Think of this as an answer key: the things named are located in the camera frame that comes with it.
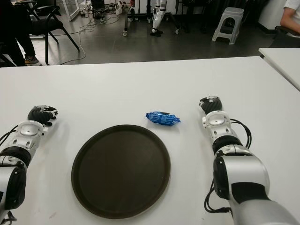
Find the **left robot hand black glove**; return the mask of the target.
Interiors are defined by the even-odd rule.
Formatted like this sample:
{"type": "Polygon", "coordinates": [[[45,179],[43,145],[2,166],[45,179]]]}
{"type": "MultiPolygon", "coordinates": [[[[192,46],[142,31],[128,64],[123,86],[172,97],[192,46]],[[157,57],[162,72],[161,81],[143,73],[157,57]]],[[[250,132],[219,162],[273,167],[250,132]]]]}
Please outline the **left robot hand black glove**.
{"type": "Polygon", "coordinates": [[[47,105],[34,106],[27,116],[27,120],[39,122],[43,126],[51,127],[52,120],[56,119],[58,111],[56,108],[47,105]]]}

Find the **right robot hand black glove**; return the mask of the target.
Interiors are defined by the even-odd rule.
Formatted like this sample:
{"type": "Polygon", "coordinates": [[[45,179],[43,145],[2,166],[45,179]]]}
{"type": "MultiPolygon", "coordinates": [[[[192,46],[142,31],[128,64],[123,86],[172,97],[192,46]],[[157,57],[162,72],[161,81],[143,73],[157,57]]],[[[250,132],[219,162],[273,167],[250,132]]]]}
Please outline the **right robot hand black glove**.
{"type": "Polygon", "coordinates": [[[204,111],[205,115],[213,111],[223,110],[222,102],[217,96],[208,96],[200,100],[199,106],[204,111]]]}

